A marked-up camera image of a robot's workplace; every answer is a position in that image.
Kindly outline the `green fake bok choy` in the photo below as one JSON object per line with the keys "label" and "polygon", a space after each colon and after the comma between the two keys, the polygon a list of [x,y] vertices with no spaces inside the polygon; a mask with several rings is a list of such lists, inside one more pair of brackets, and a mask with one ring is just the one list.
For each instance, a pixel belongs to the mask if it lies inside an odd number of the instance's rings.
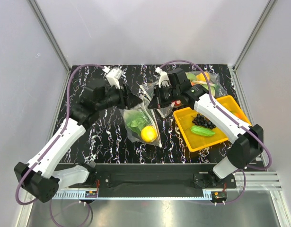
{"label": "green fake bok choy", "polygon": [[130,128],[138,128],[139,130],[142,130],[144,127],[151,125],[146,112],[141,109],[127,110],[124,112],[123,117],[126,126]]}

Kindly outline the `clear zip bag with lemon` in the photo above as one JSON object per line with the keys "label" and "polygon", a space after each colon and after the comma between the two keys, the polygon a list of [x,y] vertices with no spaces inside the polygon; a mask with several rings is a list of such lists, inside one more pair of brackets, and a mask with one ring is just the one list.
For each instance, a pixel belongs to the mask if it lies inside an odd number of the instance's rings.
{"label": "clear zip bag with lemon", "polygon": [[162,147],[158,123],[152,109],[148,109],[149,99],[140,95],[141,103],[130,110],[122,110],[124,126],[131,142],[141,142]]}

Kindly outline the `yellow fake lemon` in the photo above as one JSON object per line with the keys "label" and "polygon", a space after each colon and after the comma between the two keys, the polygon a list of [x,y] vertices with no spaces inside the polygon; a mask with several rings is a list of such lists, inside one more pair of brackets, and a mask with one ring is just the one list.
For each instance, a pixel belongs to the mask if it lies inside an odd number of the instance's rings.
{"label": "yellow fake lemon", "polygon": [[157,138],[157,132],[152,125],[144,127],[141,131],[141,138],[143,141],[150,143]]}

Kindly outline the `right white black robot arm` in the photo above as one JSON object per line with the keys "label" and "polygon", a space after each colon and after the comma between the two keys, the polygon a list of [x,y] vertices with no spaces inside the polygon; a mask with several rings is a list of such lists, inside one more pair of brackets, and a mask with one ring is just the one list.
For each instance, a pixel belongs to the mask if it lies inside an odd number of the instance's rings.
{"label": "right white black robot arm", "polygon": [[209,175],[211,186],[220,187],[229,174],[245,168],[263,152],[263,128],[258,124],[252,126],[236,117],[211,95],[210,88],[192,86],[180,68],[170,72],[156,68],[155,72],[160,77],[159,83],[154,86],[149,109],[164,108],[174,101],[181,101],[208,118],[232,144],[226,157],[212,169]]}

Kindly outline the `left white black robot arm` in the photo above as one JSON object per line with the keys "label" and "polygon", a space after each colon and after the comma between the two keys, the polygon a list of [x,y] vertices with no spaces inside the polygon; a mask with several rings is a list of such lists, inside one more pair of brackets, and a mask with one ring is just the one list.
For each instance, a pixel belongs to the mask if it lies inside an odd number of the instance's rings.
{"label": "left white black robot arm", "polygon": [[16,202],[28,205],[19,198],[24,189],[43,203],[50,201],[59,189],[75,184],[91,187],[96,182],[94,164],[76,164],[74,167],[56,170],[62,157],[71,146],[100,117],[100,111],[110,107],[133,109],[142,103],[130,88],[123,84],[106,86],[102,79],[94,80],[84,87],[79,101],[68,107],[66,118],[47,144],[27,163],[18,162],[14,172],[18,180]]}

